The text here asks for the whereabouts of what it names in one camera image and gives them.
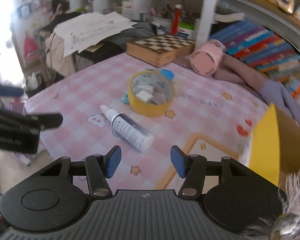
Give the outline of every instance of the white post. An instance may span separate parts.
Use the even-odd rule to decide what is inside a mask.
[[[200,48],[209,39],[217,1],[218,0],[203,0],[201,20],[195,45],[196,49]]]

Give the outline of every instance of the red heart print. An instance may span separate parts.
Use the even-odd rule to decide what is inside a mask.
[[[241,136],[247,137],[249,135],[248,131],[245,130],[241,125],[237,125],[237,131]]]
[[[251,122],[251,120],[250,119],[244,119],[244,121],[246,122],[246,124],[248,125],[248,126],[252,126],[252,122]]]

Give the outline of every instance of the pink cup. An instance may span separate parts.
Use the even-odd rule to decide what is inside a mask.
[[[226,47],[217,40],[210,40],[201,49],[196,50],[190,59],[191,67],[202,76],[213,75],[223,59],[223,50]]]

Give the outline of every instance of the red glue bottle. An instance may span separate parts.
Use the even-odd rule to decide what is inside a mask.
[[[171,33],[177,34],[178,31],[178,25],[181,18],[181,4],[176,4],[175,10],[174,10],[174,19],[171,25]]]

